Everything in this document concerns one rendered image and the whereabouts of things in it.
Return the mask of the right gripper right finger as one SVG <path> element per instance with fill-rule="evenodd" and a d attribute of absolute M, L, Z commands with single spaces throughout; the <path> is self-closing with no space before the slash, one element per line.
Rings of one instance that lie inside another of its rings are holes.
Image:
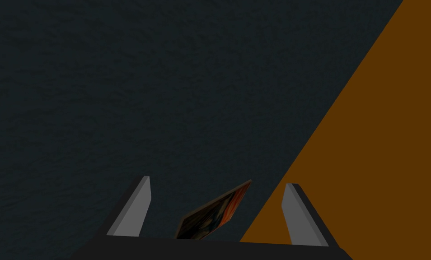
<path fill-rule="evenodd" d="M 293 245 L 339 246 L 299 184 L 286 184 L 281 208 Z"/>

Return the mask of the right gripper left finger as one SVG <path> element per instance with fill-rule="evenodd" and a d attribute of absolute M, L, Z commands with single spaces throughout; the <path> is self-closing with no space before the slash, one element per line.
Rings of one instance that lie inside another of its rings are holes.
<path fill-rule="evenodd" d="M 150 177 L 138 176 L 127 187 L 98 229 L 98 237 L 138 237 L 150 202 Z"/>

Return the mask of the orange and black wall picture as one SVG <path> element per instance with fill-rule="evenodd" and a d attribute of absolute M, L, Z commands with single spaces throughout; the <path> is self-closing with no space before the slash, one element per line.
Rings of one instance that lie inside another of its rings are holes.
<path fill-rule="evenodd" d="M 201 240 L 229 222 L 251 183 L 248 180 L 184 215 L 174 238 Z"/>

